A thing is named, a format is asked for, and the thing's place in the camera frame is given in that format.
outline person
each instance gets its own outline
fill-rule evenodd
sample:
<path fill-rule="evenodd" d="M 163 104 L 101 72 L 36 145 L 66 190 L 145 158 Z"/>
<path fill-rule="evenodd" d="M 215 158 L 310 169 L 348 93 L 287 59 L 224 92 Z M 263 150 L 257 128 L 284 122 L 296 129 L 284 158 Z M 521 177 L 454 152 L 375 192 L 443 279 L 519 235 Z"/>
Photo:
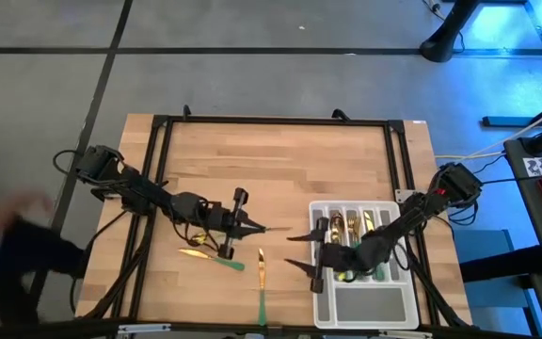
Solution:
<path fill-rule="evenodd" d="M 84 251 L 55 232 L 21 217 L 35 204 L 51 212 L 53 204 L 39 192 L 23 192 L 0 202 L 0 322 L 37 324 L 37 301 L 30 298 L 21 278 L 28 272 L 53 270 L 83 278 Z"/>

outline cutlery tray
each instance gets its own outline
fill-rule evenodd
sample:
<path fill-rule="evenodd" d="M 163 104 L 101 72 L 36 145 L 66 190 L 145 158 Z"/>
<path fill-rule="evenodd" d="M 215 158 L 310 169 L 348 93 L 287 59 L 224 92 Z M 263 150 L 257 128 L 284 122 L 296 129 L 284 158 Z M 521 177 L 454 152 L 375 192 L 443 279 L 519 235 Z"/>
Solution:
<path fill-rule="evenodd" d="M 369 228 L 387 225 L 400 216 L 396 202 L 317 201 L 309 205 L 310 227 L 329 218 L 326 242 L 356 247 Z M 412 272 L 407 268 L 405 239 L 399 239 L 387 263 L 365 275 L 324 268 L 324 291 L 313 294 L 315 326 L 320 329 L 412 330 L 419 325 Z M 316 248 L 311 246 L 315 263 Z"/>

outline concrete floor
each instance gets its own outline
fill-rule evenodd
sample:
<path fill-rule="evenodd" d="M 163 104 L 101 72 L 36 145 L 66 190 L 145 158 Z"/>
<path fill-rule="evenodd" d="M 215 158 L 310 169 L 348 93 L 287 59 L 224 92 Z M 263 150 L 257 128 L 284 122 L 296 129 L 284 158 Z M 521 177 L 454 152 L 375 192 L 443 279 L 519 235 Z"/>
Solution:
<path fill-rule="evenodd" d="M 531 3 L 542 26 L 542 1 Z M 108 47 L 122 5 L 0 0 L 0 47 Z M 462 33 L 468 50 L 542 49 L 535 24 L 523 6 L 481 5 Z M 417 48 L 439 25 L 420 0 L 135 0 L 120 46 Z M 57 196 L 64 178 L 51 157 L 75 147 L 104 60 L 0 54 L 0 197 L 22 187 Z M 116 56 L 90 143 L 117 145 L 128 113 L 179 114 L 184 104 L 195 114 L 327 117 L 339 107 L 352 118 L 426 120 L 436 154 L 466 154 L 514 132 L 481 128 L 481 117 L 542 110 L 542 56 L 455 56 L 444 64 L 420 56 Z M 510 175 L 501 162 L 482 177 Z M 63 236 L 87 244 L 100 209 L 88 187 L 77 186 Z M 517 248 L 536 243 L 514 184 L 485 190 L 470 229 L 500 229 L 503 218 L 515 221 Z M 43 318 L 72 317 L 69 286 L 49 275 Z M 528 333 L 521 311 L 473 317 L 483 328 Z"/>

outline wooden table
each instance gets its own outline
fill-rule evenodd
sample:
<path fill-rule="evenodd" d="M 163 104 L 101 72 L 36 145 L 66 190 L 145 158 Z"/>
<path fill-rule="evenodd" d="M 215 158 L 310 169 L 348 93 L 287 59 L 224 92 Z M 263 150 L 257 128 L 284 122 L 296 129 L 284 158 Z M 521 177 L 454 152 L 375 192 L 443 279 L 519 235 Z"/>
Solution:
<path fill-rule="evenodd" d="M 127 118 L 119 150 L 126 163 L 141 169 L 152 115 Z M 406 139 L 417 189 L 426 190 L 436 171 L 424 121 L 406 121 Z M 156 145 L 154 176 L 161 142 Z M 405 181 L 399 168 L 401 182 Z M 256 324 L 259 306 L 257 251 L 267 263 L 269 323 L 312 326 L 310 280 L 284 258 L 309 262 L 310 244 L 286 240 L 309 231 L 309 202 L 314 200 L 392 200 L 381 128 L 318 125 L 174 123 L 165 187 L 192 191 L 232 207 L 233 190 L 245 188 L 250 217 L 267 227 L 290 231 L 255 234 L 234 242 L 234 259 L 244 272 L 177 252 L 186 247 L 161 213 L 156 218 L 150 259 L 139 307 L 140 320 Z M 119 201 L 104 204 L 99 228 L 120 211 Z M 130 216 L 102 234 L 88 264 L 77 315 L 91 310 L 119 273 Z M 191 234 L 198 231 L 192 227 Z M 451 230 L 431 220 L 425 232 L 432 277 L 458 315 L 471 323 Z M 129 309 L 132 282 L 122 308 Z M 417 284 L 423 323 L 429 323 L 423 288 Z"/>

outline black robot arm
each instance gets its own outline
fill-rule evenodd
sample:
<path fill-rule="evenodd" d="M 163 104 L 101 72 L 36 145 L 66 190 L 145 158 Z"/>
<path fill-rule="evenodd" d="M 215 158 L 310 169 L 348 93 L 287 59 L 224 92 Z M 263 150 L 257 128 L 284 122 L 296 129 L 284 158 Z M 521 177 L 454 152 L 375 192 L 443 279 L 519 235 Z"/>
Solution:
<path fill-rule="evenodd" d="M 248 193 L 243 188 L 235 189 L 235 205 L 229 210 L 221 202 L 209 202 L 191 192 L 170 194 L 123 160 L 116 150 L 105 146 L 89 147 L 79 160 L 75 174 L 80 181 L 95 186 L 91 192 L 102 201 L 111 194 L 119 194 L 122 208 L 131 213 L 145 216 L 153 204 L 173 223 L 188 223 L 207 233 L 224 233 L 226 238 L 218 251 L 222 258 L 232 258 L 233 239 L 266 230 L 263 225 L 250 220 L 242 209 L 248 200 Z"/>

